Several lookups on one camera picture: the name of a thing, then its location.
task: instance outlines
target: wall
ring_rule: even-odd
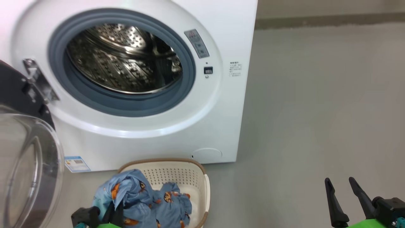
[[[404,12],[405,0],[259,0],[257,18]]]

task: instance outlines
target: sticker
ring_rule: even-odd
[[[65,157],[65,165],[71,172],[88,172],[90,168],[80,156]]]
[[[242,64],[239,62],[230,62],[229,65],[229,76],[237,77],[242,74]]]
[[[201,39],[200,34],[197,30],[185,31],[184,34],[187,36],[188,40],[194,47],[194,50],[197,52],[199,58],[209,57],[207,47],[204,44],[203,39]]]

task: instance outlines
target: blue clothing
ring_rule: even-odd
[[[119,203],[123,201],[124,217],[143,222],[150,217],[149,205],[157,199],[155,194],[156,192],[141,171],[130,170],[116,174],[102,184],[94,196],[93,206],[100,209],[99,219],[101,220],[112,201],[115,205],[114,209],[117,209]]]
[[[159,191],[161,203],[156,207],[156,220],[167,228],[183,228],[190,223],[190,196],[181,194],[176,183],[165,183]]]
[[[190,196],[170,182],[153,190],[140,170],[116,174],[97,189],[93,206],[100,209],[100,220],[111,202],[115,210],[123,202],[125,228],[184,228],[190,223]]]

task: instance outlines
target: laundry basket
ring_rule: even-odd
[[[204,167],[190,159],[148,159],[123,165],[118,172],[139,169],[152,188],[159,190],[166,182],[174,182],[181,193],[190,194],[192,213],[189,228],[200,228],[208,216],[210,201],[209,178]]]

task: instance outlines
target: front-load washer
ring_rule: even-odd
[[[26,94],[33,86],[43,95],[72,172],[160,157],[233,162],[256,7],[6,1],[0,60],[25,74]]]

